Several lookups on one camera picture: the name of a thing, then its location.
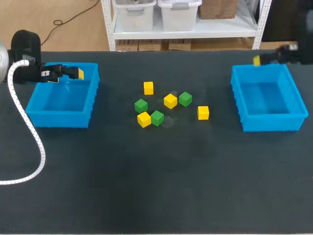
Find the plastic bin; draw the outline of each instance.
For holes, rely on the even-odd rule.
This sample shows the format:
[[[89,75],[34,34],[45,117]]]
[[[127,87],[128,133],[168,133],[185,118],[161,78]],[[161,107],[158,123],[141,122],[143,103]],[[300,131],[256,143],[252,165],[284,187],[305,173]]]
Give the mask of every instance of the plastic bin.
[[[122,28],[126,32],[151,31],[153,8],[157,0],[113,0]]]
[[[286,65],[233,66],[231,86],[244,132],[298,131],[308,116]]]
[[[64,75],[59,83],[38,83],[26,113],[36,127],[88,128],[99,84],[98,65],[94,63],[47,63],[78,66],[84,80]]]
[[[193,30],[202,0],[158,0],[162,9],[164,31]]]

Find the white storage box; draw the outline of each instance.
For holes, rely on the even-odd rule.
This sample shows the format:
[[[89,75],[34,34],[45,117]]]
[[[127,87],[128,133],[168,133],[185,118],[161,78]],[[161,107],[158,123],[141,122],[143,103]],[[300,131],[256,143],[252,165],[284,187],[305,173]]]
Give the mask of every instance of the white storage box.
[[[157,0],[113,0],[125,32],[151,31]]]
[[[162,8],[164,31],[193,30],[202,0],[157,0]]]

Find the floor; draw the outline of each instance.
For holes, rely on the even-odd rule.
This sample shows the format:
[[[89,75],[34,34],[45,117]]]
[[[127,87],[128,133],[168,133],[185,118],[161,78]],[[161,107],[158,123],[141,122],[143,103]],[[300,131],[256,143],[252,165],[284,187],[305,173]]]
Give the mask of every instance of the floor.
[[[43,42],[54,20],[66,21],[94,5],[96,0],[1,0],[0,40],[7,48],[20,29],[36,32]],[[253,39],[196,39],[192,50],[251,49]],[[274,49],[285,42],[262,43],[260,49]],[[108,39],[101,3],[54,30],[42,51],[107,51]]]

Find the cardboard box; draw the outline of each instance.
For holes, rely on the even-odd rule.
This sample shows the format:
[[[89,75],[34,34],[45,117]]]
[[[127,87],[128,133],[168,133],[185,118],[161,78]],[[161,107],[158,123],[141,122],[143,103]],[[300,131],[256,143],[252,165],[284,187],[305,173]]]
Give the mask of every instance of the cardboard box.
[[[161,39],[144,39],[139,40],[139,51],[161,51]]]
[[[168,49],[171,50],[190,50],[191,39],[170,39]]]
[[[237,13],[238,0],[202,0],[200,19],[233,19]]]
[[[139,40],[119,40],[116,44],[116,51],[138,51]]]

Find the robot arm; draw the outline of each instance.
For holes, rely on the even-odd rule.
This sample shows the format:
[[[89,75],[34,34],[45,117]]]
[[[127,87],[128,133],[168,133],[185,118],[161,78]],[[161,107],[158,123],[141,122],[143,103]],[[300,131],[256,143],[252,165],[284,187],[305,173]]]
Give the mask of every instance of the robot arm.
[[[254,65],[272,62],[313,64],[313,0],[300,0],[298,9],[298,48],[289,45],[278,48],[274,53],[253,58]]]
[[[58,82],[59,77],[64,74],[72,79],[84,79],[84,73],[78,67],[42,64],[40,38],[36,33],[26,30],[14,34],[10,50],[0,41],[0,82],[6,79],[8,68],[19,60],[28,60],[29,66],[20,67],[15,71],[14,83]]]

